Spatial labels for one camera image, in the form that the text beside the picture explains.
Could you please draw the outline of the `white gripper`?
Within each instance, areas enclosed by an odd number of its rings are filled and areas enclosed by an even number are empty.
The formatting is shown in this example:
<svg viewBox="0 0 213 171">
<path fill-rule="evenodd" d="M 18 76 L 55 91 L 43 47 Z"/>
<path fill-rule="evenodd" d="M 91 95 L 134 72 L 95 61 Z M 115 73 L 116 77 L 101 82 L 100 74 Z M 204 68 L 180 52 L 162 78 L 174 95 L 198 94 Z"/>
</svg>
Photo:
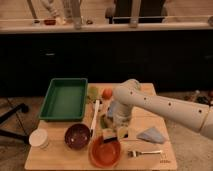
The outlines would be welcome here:
<svg viewBox="0 0 213 171">
<path fill-rule="evenodd" d="M 128 136 L 127 126 L 130 124 L 132 118 L 132 107 L 116 107 L 113 112 L 113 122 L 117 128 L 117 138 L 123 139 Z M 105 128 L 102 130 L 103 139 L 108 140 L 116 136 L 115 132 L 111 128 Z"/>
</svg>

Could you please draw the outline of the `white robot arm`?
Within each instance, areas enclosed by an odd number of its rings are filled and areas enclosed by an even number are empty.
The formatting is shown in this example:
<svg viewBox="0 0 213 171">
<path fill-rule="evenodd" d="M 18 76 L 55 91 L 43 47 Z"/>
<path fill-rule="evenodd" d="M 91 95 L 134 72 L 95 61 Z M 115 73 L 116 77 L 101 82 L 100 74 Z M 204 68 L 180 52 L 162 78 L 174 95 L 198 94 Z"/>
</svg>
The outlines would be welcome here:
<svg viewBox="0 0 213 171">
<path fill-rule="evenodd" d="M 134 107 L 143 108 L 163 118 L 172 120 L 200 135 L 213 140 L 213 107 L 141 91 L 136 79 L 129 79 L 113 88 L 113 101 L 107 115 L 116 128 L 128 125 Z"/>
</svg>

